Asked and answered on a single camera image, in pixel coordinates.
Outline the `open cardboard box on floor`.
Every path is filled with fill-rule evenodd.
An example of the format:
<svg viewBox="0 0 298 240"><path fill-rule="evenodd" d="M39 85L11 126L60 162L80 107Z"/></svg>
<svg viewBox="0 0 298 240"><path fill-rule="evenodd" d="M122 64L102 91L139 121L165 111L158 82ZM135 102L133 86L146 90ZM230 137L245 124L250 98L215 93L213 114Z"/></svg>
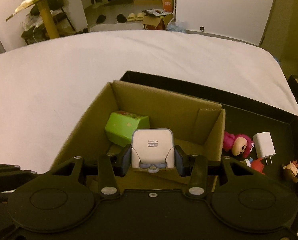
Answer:
<svg viewBox="0 0 298 240"><path fill-rule="evenodd" d="M165 30L169 22L174 18L172 12L163 9L144 10L145 16L142 20L146 30Z"/></svg>

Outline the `brown hair small figure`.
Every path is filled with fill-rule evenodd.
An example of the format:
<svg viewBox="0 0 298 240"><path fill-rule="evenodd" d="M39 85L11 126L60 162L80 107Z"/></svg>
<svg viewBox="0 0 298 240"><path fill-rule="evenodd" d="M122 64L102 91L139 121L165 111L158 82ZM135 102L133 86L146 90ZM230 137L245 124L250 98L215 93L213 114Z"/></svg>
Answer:
<svg viewBox="0 0 298 240"><path fill-rule="evenodd" d="M296 160L290 161L287 165L282 166L283 176L286 181L298 182L298 162Z"/></svg>

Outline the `red green small figure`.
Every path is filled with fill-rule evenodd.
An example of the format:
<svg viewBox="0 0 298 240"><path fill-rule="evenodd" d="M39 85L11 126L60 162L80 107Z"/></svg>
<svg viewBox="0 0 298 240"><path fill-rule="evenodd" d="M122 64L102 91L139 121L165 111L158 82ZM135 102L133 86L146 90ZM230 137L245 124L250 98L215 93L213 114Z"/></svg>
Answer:
<svg viewBox="0 0 298 240"><path fill-rule="evenodd" d="M259 173L264 174L263 172L264 164L262 163L262 160L263 160L262 158L259 158L259 159L250 158L250 159L243 160L242 163L244 163L250 168L253 168Z"/></svg>

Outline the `yellow slippers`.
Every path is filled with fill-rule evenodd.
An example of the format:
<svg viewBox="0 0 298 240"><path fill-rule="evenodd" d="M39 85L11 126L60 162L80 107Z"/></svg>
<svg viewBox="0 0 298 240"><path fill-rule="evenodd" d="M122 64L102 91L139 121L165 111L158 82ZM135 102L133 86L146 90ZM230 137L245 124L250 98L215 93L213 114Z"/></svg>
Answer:
<svg viewBox="0 0 298 240"><path fill-rule="evenodd" d="M139 12L137 14L131 13L131 14L128 15L127 21L128 22L133 22L133 21L140 22L144 19L144 16L145 16L145 13L143 13L143 12Z"/></svg>

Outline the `green cube toy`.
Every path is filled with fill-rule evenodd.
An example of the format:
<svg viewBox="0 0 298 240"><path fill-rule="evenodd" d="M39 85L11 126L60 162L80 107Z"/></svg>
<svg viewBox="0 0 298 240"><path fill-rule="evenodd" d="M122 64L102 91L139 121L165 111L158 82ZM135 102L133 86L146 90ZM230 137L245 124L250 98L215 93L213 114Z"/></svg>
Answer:
<svg viewBox="0 0 298 240"><path fill-rule="evenodd" d="M150 128L149 116L116 111L110 114L105 126L105 133L110 142L125 147L131 143L135 130L147 128Z"/></svg>

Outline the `black slippers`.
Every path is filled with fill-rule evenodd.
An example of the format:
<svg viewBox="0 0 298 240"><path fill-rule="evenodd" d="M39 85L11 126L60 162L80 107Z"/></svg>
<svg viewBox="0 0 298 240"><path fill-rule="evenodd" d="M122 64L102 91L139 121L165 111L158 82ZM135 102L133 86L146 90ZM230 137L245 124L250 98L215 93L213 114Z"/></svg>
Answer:
<svg viewBox="0 0 298 240"><path fill-rule="evenodd" d="M102 24L102 23L105 23L106 21L109 23L114 23L114 22L115 23L126 23L127 18L123 14L118 14L115 17L113 17L113 16L107 17L104 14L100 14L96 19L96 24Z"/></svg>

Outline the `brown cardboard box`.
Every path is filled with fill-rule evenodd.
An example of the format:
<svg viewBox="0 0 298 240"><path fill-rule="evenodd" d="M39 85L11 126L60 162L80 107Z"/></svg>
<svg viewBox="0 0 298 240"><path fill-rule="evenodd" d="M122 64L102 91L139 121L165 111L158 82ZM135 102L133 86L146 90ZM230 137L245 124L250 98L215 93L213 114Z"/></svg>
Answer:
<svg viewBox="0 0 298 240"><path fill-rule="evenodd" d="M203 155L210 161L221 159L226 111L219 103L114 81L94 98L52 166L78 155L88 163L106 153L119 153L121 147L109 141L105 133L110 115L118 111L148 116L150 130L170 130L174 144L187 155Z"/></svg>

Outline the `white power adapter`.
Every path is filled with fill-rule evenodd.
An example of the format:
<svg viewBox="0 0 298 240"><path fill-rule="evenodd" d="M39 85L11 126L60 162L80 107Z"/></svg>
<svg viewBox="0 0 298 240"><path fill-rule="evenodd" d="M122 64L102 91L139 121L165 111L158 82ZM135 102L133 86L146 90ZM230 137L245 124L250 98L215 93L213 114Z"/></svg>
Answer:
<svg viewBox="0 0 298 240"><path fill-rule="evenodd" d="M276 151L270 132L256 133L253 136L253 142L258 159L264 159L266 164L272 163L271 158L276 154Z"/></svg>

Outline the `white bed sheet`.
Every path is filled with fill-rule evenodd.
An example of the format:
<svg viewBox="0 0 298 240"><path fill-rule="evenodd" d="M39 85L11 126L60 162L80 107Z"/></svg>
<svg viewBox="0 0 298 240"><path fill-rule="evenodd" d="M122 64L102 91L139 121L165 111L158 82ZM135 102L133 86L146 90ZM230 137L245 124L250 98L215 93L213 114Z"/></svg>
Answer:
<svg viewBox="0 0 298 240"><path fill-rule="evenodd" d="M53 167L100 90L126 71L196 81L298 116L278 62L242 42L107 31L0 54L0 164L38 173L0 192L0 239L298 239L291 229L298 197L286 185L292 181L283 171L282 182L261 174L231 151L208 160L204 198L186 197L190 177L176 170L130 168L116 177L121 195L102 198L97 160L78 155ZM250 158L258 159L255 146Z"/></svg>

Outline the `orange box on floor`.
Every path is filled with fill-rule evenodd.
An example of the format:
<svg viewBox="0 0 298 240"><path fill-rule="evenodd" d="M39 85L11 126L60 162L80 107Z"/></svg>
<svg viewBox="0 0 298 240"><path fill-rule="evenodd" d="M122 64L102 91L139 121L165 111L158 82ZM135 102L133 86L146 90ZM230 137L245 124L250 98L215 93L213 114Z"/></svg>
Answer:
<svg viewBox="0 0 298 240"><path fill-rule="evenodd" d="M165 11L173 12L173 0L162 0L162 7Z"/></svg>

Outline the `pink hooded doll figure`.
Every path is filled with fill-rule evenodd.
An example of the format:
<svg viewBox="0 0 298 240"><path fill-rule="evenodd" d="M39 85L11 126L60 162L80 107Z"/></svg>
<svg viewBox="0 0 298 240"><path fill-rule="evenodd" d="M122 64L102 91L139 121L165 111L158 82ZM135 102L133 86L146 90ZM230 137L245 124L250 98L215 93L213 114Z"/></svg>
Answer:
<svg viewBox="0 0 298 240"><path fill-rule="evenodd" d="M233 156L241 155L242 158L246 159L252 152L255 143L246 134L230 134L224 132L223 139L223 150L225 152L231 151Z"/></svg>

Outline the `white square figure toy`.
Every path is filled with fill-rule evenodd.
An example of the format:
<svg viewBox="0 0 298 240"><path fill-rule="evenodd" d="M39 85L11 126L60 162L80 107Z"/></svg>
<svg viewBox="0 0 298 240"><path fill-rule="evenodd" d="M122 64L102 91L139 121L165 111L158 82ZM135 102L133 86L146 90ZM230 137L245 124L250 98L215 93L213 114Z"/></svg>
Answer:
<svg viewBox="0 0 298 240"><path fill-rule="evenodd" d="M133 169L156 173L175 168L174 138L168 128L137 129L131 147Z"/></svg>

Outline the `round yellow side table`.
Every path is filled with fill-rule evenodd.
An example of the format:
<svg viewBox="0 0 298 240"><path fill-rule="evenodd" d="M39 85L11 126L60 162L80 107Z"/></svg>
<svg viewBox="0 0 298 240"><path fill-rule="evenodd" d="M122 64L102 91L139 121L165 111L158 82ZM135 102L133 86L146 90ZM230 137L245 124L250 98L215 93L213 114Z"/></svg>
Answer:
<svg viewBox="0 0 298 240"><path fill-rule="evenodd" d="M29 0L28 2L22 2L15 10L12 15L10 15L5 21L7 22L13 16L18 14L24 9L27 9L31 5L37 5L40 16L42 18L42 21L44 23L45 29L48 33L48 36L50 39L59 38L60 35L58 33L58 30L56 28L56 25L54 23L54 20L52 18L50 7L48 5L47 0Z"/></svg>

